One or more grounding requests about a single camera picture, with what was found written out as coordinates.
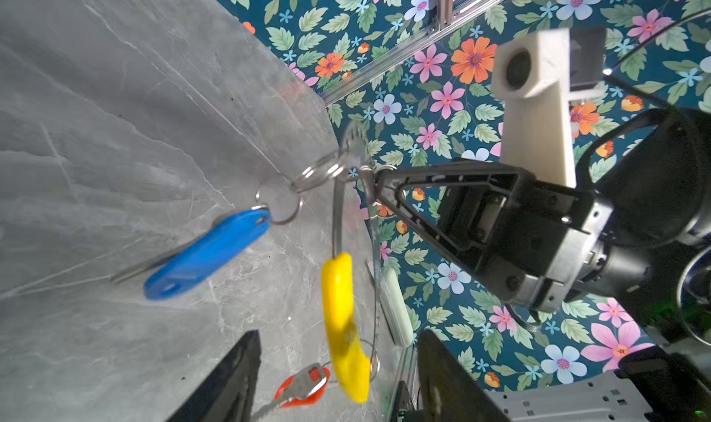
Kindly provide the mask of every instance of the key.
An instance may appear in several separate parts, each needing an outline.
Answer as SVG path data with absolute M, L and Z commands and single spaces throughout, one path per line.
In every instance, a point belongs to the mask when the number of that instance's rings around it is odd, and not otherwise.
M 326 375 L 320 364 L 311 364 L 294 375 L 294 380 L 291 385 L 281 393 L 278 399 L 264 405 L 251 417 L 251 421 L 258 421 L 271 413 L 273 410 L 280 408 L 286 402 L 294 399 L 304 400 L 310 395 L 318 391 L 326 384 Z

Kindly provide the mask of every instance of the floral wallpaper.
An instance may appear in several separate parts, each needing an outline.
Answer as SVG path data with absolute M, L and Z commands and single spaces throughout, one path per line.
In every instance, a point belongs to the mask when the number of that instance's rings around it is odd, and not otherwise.
M 611 64 L 673 20 L 710 6 L 711 0 L 507 0 L 331 105 L 328 113 L 337 135 L 348 122 L 360 123 L 368 132 L 370 155 L 380 164 L 495 161 L 506 134 L 503 104 L 489 89 L 499 44 L 548 28 L 605 26 Z M 711 18 L 700 18 L 674 27 L 616 73 L 671 103 L 711 111 L 710 55 Z M 621 88 L 603 88 L 603 97 L 570 108 L 575 158 L 598 136 L 649 107 Z M 598 148 L 592 179 L 604 175 L 645 133 Z M 417 188 L 407 197 L 434 221 L 443 191 Z M 618 302 L 597 296 L 542 315 L 542 331 L 531 334 L 516 325 L 494 295 L 462 267 L 442 259 L 392 211 L 381 207 L 379 215 L 381 257 L 400 273 L 415 332 L 432 329 L 485 389 L 568 384 L 615 369 L 619 359 L 651 346 Z

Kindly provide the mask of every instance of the cable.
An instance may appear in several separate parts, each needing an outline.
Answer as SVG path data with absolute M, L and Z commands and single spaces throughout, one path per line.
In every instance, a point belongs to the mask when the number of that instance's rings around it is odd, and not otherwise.
M 689 263 L 686 265 L 684 268 L 684 271 L 682 271 L 681 276 L 679 277 L 679 282 L 676 284 L 676 310 L 679 313 L 679 320 L 681 320 L 681 325 L 686 329 L 686 331 L 689 333 L 689 335 L 696 339 L 698 342 L 701 342 L 702 344 L 706 346 L 711 346 L 711 343 L 707 342 L 706 340 L 700 338 L 693 329 L 691 329 L 691 326 L 689 323 L 686 321 L 686 318 L 684 317 L 684 311 L 682 309 L 682 303 L 681 303 L 681 295 L 684 289 L 684 282 L 686 281 L 687 275 L 689 275 L 689 272 L 691 272 L 692 269 L 694 269 L 694 266 L 698 263 L 698 261 L 703 258 L 706 254 L 708 254 L 711 251 L 711 245 L 707 246 L 705 249 L 702 249 L 694 258 L 689 261 Z

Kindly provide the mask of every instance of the gray marble surface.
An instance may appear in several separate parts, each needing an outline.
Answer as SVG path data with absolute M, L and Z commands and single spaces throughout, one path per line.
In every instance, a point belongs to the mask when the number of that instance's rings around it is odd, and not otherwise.
M 173 301 L 146 301 L 145 276 L 108 278 L 335 147 L 321 99 L 214 0 L 0 0 L 0 418 L 163 421 L 247 329 L 262 340 L 255 406 L 325 362 L 330 185 Z M 369 241 L 348 191 L 369 338 Z M 382 420 L 400 351 L 387 329 L 378 345 L 366 405 L 331 386 L 272 419 Z

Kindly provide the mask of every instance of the orange flower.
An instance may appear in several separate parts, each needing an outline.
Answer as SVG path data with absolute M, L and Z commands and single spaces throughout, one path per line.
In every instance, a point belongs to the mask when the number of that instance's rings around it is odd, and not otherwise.
M 346 61 L 343 59 L 342 54 L 329 53 L 325 58 L 321 58 L 318 61 L 316 71 L 321 78 L 330 77 L 333 74 L 339 73 L 345 64 Z
M 399 222 L 397 222 L 395 228 L 397 228 L 398 232 L 404 235 L 404 233 L 407 232 L 407 223 L 400 220 Z
M 424 191 L 419 187 L 415 187 L 413 190 L 413 198 L 418 202 L 422 202 L 424 200 Z
M 639 112 L 644 108 L 644 103 L 642 102 L 642 98 L 628 95 L 622 100 L 622 108 L 627 112 Z
M 597 108 L 591 102 L 585 103 L 583 106 L 576 106 L 570 111 L 570 128 L 573 130 L 573 138 L 578 138 L 582 133 L 587 135 L 592 132 L 592 125 L 600 122 L 600 114 L 593 114 Z
M 595 149 L 595 152 L 597 152 L 597 155 L 601 156 L 602 158 L 609 158 L 609 156 L 612 155 L 613 151 L 614 151 L 614 149 L 613 149 L 613 144 L 611 141 L 608 141 L 607 143 L 603 144 L 599 148 Z
M 486 373 L 484 375 L 484 382 L 491 388 L 501 388 L 501 380 L 499 380 L 494 373 Z
M 487 80 L 487 71 L 493 71 L 493 58 L 497 48 L 496 44 L 489 43 L 490 40 L 484 37 L 476 40 L 476 44 L 473 39 L 464 41 L 461 50 L 455 50 L 451 58 L 457 63 L 451 67 L 451 73 L 455 77 L 461 75 L 459 81 L 466 84 L 471 84 L 472 79 L 478 83 Z

